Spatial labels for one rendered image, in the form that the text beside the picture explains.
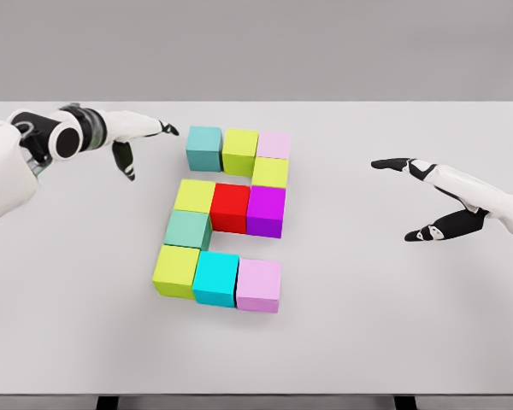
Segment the red block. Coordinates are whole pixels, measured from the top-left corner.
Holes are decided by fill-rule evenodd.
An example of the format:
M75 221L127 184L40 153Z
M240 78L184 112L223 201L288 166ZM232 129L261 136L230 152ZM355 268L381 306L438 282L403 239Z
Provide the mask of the red block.
M251 188L241 184L217 183L210 207L214 231L247 233L246 215Z

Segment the cyan block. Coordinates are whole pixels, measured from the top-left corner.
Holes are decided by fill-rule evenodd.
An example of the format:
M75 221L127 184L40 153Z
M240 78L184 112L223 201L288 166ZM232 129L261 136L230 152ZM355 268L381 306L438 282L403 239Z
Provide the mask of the cyan block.
M239 261L238 255L202 251L192 284L197 303L234 308Z

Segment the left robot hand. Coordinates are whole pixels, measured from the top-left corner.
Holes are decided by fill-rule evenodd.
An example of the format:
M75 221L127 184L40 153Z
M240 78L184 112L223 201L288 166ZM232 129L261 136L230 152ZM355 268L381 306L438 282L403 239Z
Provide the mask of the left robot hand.
M121 110L102 112L106 125L106 144L111 145L118 169L130 180L135 180L134 159L131 142L137 138L150 138L159 134L178 137L179 131L167 121L145 114Z

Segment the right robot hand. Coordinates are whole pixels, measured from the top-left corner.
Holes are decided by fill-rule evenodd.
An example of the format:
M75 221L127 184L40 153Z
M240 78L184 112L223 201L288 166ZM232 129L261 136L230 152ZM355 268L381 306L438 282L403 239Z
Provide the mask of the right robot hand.
M484 226L485 217L498 211L509 198L500 189L444 164L401 157L372 161L371 167L408 173L463 205L462 210L407 233L406 242L444 241L477 232Z

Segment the sea-green block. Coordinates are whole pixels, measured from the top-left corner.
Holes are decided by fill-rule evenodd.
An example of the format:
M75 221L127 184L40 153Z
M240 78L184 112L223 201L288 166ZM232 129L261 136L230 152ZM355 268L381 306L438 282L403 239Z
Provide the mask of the sea-green block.
M207 251L211 234L208 214L175 209L170 215L163 243Z

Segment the purple block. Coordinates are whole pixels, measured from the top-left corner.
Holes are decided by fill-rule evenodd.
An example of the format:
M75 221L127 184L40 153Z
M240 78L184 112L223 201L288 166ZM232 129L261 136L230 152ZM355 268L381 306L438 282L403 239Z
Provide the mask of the purple block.
M281 238L285 203L286 189L252 185L246 213L246 233Z

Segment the pink block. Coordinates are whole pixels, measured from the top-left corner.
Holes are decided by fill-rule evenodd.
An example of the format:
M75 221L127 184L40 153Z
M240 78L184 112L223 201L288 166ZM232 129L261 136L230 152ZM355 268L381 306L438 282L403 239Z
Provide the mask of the pink block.
M277 313L280 305L281 263L242 258L236 288L238 310Z
M256 155L259 157L289 159L291 135L284 132L260 132Z

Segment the yellow-green block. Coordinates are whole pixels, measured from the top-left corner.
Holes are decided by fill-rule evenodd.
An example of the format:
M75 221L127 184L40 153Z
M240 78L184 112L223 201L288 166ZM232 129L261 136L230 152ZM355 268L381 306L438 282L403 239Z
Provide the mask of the yellow-green block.
M214 194L215 182L182 179L175 198L174 210L208 214Z
M255 159L251 184L285 189L288 169L289 161L287 159L258 156Z
M192 285L199 256L199 249L164 244L152 276L152 283L158 294L194 300Z
M227 129L222 148L224 173L249 178L252 176L258 137L258 131Z

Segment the teal block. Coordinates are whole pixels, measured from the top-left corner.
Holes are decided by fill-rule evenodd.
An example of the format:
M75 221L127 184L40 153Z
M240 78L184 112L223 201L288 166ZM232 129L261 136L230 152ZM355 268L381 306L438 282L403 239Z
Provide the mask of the teal block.
M186 142L186 156L191 171L222 171L222 132L219 127L191 126Z

